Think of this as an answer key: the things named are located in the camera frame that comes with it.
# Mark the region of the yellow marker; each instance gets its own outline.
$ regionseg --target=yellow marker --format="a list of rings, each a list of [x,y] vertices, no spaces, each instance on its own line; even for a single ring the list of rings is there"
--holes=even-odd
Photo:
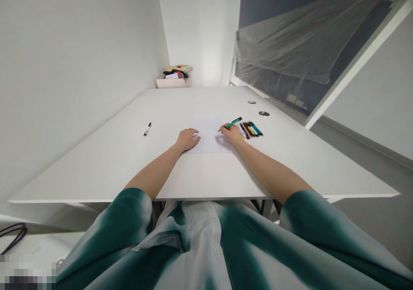
[[[251,132],[252,135],[255,135],[255,132],[251,129],[250,126],[247,126],[247,128],[248,128],[248,130],[250,130],[250,132]]]

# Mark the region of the sheet of paper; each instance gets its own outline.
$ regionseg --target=sheet of paper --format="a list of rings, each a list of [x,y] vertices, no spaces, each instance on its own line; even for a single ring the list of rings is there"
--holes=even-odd
[[[165,76],[166,79],[178,79],[178,74],[177,73],[173,73],[171,75],[166,75]]]
[[[191,128],[199,131],[199,143],[187,153],[232,153],[232,145],[221,132],[217,132],[224,122],[221,118],[191,119]]]

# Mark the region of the marker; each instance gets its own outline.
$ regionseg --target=marker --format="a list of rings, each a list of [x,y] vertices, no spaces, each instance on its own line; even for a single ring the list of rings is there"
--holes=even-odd
[[[238,124],[238,127],[240,128],[240,133],[241,133],[242,138],[245,139],[244,131],[242,130],[242,128],[239,124]]]
[[[247,139],[251,139],[251,135],[250,135],[250,133],[247,131],[247,127],[245,127],[244,123],[240,123],[240,125],[241,125],[242,128],[244,129],[245,136],[247,137]]]
[[[225,126],[225,128],[229,128],[231,125],[236,124],[238,121],[241,121],[242,117],[239,117],[238,119],[235,119],[234,121],[232,121],[229,125]]]
[[[250,131],[253,133],[253,137],[257,137],[257,134],[255,133],[254,129],[250,126],[248,126],[248,128],[250,129]]]
[[[257,128],[257,126],[256,126],[253,122],[251,122],[251,123],[252,123],[253,126],[257,129],[258,134],[261,135],[261,136],[264,136],[264,134],[259,130],[259,128]]]
[[[146,134],[149,132],[149,128],[151,127],[152,122],[149,122],[148,124],[148,129],[145,131],[145,133],[143,134],[143,137],[146,137]]]
[[[248,123],[245,123],[245,128],[248,130],[248,132],[250,133],[251,137],[255,137],[254,132],[251,130],[251,128],[249,127]]]
[[[259,137],[259,132],[257,131],[257,129],[254,127],[254,124],[250,121],[248,122],[249,127],[254,131],[255,135],[257,137]]]

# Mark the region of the cable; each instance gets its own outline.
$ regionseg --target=cable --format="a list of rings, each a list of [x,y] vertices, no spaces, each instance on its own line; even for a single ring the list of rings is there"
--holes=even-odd
[[[19,231],[19,230],[20,230],[19,234],[17,234],[17,236],[16,236],[15,239],[10,243],[10,245],[7,246],[7,248],[1,253],[2,255],[5,254],[5,253],[6,253],[7,251],[9,251],[10,249],[12,249],[15,245],[17,245],[17,243],[18,243],[19,241],[22,240],[22,238],[27,234],[27,227],[26,227],[26,224],[25,224],[25,223],[19,222],[19,223],[13,224],[13,225],[11,225],[11,226],[9,226],[9,227],[7,227],[7,228],[4,228],[3,230],[0,230],[0,238],[3,237],[3,236],[5,236],[5,235],[7,235],[7,234],[9,234],[9,233],[12,233],[12,232],[15,232],[15,231]]]

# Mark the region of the sleeve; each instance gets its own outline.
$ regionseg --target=sleeve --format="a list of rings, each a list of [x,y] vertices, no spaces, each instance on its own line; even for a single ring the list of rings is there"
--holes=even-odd
[[[291,195],[280,224],[391,289],[413,289],[413,273],[317,192]]]
[[[121,191],[58,267],[56,282],[64,281],[62,284],[67,285],[67,279],[71,279],[71,285],[87,284],[85,276],[91,282],[120,259],[125,249],[137,245],[151,230],[150,197],[136,188]]]

